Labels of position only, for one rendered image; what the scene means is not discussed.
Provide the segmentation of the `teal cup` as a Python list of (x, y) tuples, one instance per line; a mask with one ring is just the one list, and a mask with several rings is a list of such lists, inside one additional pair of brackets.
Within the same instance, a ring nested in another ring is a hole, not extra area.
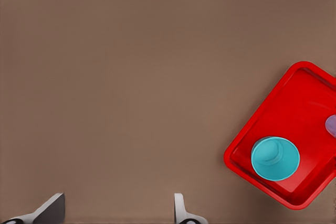
[(292, 176), (299, 167), (298, 148), (286, 138), (267, 136), (251, 149), (251, 165), (261, 178), (277, 182)]

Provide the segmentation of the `red plastic tray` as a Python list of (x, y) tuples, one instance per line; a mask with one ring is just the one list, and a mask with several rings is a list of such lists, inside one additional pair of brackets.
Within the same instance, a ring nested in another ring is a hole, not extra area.
[[(336, 138), (325, 127), (336, 115), (336, 77), (315, 64), (293, 64), (224, 153), (234, 173), (292, 210), (306, 208), (336, 178)], [(251, 164), (253, 145), (283, 137), (298, 148), (300, 164), (287, 179), (260, 177)]]

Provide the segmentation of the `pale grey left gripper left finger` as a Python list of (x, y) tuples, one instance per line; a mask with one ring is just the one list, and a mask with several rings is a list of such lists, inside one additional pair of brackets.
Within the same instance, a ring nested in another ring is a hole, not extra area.
[(13, 217), (1, 224), (64, 224), (65, 194), (56, 193), (34, 212)]

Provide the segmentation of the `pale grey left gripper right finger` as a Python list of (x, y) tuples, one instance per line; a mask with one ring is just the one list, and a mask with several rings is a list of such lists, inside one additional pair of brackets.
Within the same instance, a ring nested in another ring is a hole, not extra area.
[(181, 193), (174, 194), (174, 222), (175, 224), (208, 224), (204, 217), (186, 211), (184, 197)]

